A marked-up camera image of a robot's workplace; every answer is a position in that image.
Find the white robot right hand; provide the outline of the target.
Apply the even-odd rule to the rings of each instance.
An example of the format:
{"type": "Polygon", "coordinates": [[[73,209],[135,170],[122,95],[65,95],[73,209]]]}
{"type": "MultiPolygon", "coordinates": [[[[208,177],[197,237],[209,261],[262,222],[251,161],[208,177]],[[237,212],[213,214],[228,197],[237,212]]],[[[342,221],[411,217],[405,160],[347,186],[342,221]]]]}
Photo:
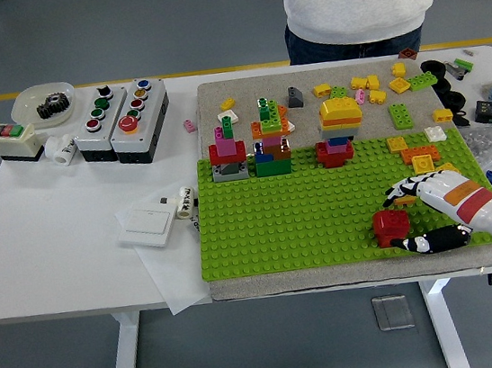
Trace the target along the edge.
{"type": "Polygon", "coordinates": [[[492,235],[492,192],[455,171],[445,170],[411,176],[386,191],[383,203],[414,195],[431,207],[468,228],[492,235]]]}

